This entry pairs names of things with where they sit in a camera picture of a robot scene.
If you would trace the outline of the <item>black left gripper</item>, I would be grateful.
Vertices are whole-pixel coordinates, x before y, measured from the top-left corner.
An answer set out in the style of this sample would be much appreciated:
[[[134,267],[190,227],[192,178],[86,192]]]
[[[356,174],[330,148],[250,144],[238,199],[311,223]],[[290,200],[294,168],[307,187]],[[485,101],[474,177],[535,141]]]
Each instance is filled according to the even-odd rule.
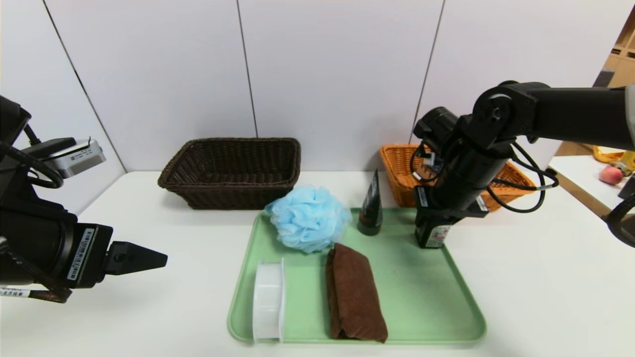
[[[107,251],[113,228],[78,222],[62,206],[2,208],[0,228],[12,251],[69,289],[90,289],[104,274],[139,273],[168,262],[166,254],[131,242],[115,241]]]

